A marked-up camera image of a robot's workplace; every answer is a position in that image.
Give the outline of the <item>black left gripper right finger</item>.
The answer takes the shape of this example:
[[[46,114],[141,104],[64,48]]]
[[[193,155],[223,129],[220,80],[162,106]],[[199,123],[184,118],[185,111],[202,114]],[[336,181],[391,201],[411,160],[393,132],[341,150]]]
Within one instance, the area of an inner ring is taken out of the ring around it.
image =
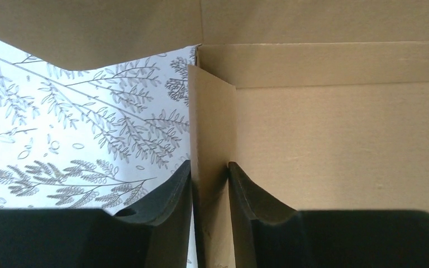
[[[228,192],[236,267],[296,267],[297,211],[228,163]]]

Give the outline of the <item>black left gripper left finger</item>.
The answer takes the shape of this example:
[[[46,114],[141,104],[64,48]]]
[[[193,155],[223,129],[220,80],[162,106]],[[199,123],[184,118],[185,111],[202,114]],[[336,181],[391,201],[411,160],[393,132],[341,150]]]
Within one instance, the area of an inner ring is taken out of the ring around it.
[[[190,161],[185,160],[167,181],[115,214],[125,227],[114,267],[186,267],[191,215]]]

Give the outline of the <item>brown cardboard box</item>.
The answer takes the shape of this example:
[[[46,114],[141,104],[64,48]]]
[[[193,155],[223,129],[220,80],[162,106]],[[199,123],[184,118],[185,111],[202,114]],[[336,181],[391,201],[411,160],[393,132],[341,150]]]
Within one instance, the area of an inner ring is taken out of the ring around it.
[[[232,161],[297,211],[296,267],[429,267],[429,1],[0,1],[0,41],[76,71],[194,46],[186,267],[236,267]],[[114,267],[116,213],[0,208],[0,267]]]

